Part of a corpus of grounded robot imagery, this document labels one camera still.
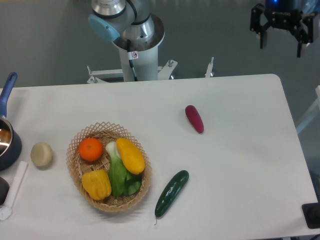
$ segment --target saucepan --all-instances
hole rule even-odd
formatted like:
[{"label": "saucepan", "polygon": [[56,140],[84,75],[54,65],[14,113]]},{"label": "saucepan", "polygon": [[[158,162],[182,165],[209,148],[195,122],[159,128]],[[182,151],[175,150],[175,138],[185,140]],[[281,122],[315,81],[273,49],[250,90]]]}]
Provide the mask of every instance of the saucepan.
[{"label": "saucepan", "polygon": [[22,143],[19,135],[7,117],[7,102],[17,80],[17,73],[11,72],[0,95],[0,171],[10,167],[19,157]]}]

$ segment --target orange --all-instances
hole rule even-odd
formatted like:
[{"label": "orange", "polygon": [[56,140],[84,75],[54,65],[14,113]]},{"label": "orange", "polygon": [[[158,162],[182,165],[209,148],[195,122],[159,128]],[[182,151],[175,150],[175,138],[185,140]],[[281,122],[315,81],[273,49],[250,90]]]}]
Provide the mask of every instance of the orange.
[{"label": "orange", "polygon": [[104,146],[96,138],[86,138],[82,140],[79,146],[80,157],[90,162],[101,158],[103,151]]}]

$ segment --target blue pot handle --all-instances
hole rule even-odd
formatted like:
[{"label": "blue pot handle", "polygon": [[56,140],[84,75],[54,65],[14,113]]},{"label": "blue pot handle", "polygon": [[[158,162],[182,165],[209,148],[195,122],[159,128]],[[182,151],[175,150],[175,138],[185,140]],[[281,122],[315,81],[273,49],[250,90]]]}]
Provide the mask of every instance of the blue pot handle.
[{"label": "blue pot handle", "polygon": [[11,90],[14,88],[18,74],[16,72],[11,72],[8,76],[8,79],[5,82],[3,90],[0,95],[0,116],[7,116],[7,102],[11,93]]}]

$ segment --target yellow squash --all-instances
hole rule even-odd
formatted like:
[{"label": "yellow squash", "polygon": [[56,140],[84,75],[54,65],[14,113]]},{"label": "yellow squash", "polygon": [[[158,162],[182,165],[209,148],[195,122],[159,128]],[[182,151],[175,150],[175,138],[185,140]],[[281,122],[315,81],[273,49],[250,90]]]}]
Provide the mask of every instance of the yellow squash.
[{"label": "yellow squash", "polygon": [[83,188],[94,200],[103,200],[111,194],[111,185],[104,169],[87,172],[82,176]]},{"label": "yellow squash", "polygon": [[118,138],[115,142],[125,168],[132,174],[142,173],[145,160],[139,148],[126,138]]}]

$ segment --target blue joint cap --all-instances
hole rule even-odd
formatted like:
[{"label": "blue joint cap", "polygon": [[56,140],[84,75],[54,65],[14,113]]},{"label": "blue joint cap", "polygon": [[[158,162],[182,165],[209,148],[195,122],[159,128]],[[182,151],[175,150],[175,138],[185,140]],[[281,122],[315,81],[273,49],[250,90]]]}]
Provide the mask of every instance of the blue joint cap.
[{"label": "blue joint cap", "polygon": [[98,36],[108,42],[113,42],[120,37],[120,33],[102,18],[91,14],[88,23]]}]

